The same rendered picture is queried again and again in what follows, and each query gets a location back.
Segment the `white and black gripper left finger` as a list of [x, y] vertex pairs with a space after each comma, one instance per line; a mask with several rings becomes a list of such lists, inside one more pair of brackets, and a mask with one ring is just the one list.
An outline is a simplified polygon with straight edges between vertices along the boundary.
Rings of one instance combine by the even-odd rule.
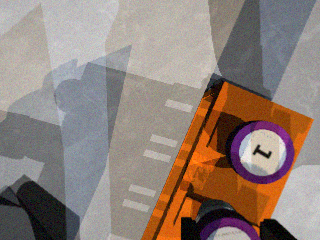
[[191, 217], [181, 217], [181, 240], [201, 240], [196, 221]]

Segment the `orange tube rack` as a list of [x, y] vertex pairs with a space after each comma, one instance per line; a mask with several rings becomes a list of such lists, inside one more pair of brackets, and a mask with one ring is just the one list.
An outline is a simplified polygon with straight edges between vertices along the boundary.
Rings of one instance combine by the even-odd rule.
[[[229, 134], [254, 120], [281, 126], [294, 143], [291, 169], [270, 184], [243, 179], [226, 159]], [[259, 222], [271, 218], [313, 120], [227, 82], [205, 92], [141, 240], [181, 240], [181, 217], [195, 220], [211, 199], [229, 203], [259, 235]]]

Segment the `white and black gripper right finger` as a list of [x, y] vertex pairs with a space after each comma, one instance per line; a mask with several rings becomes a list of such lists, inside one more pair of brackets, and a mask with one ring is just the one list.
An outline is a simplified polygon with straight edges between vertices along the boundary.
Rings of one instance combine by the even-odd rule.
[[297, 240], [276, 219], [264, 219], [260, 222], [261, 240]]

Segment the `grey button housing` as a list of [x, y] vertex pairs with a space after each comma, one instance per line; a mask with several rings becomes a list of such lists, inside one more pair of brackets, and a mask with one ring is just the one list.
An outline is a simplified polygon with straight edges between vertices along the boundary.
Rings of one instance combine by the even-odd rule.
[[54, 240], [9, 186], [0, 193], [0, 240]]

